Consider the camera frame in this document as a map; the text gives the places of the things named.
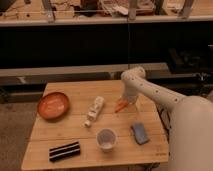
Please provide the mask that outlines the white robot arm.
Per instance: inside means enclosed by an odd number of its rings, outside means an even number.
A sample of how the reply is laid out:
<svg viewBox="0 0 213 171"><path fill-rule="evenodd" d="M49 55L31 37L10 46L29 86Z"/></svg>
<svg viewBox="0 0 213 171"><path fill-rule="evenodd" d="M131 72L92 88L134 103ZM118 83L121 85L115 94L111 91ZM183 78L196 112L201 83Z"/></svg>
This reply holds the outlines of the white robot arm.
<svg viewBox="0 0 213 171"><path fill-rule="evenodd" d="M134 103L142 93L171 113L168 171L213 171L213 102L180 94L145 77L142 67L124 71L122 98Z"/></svg>

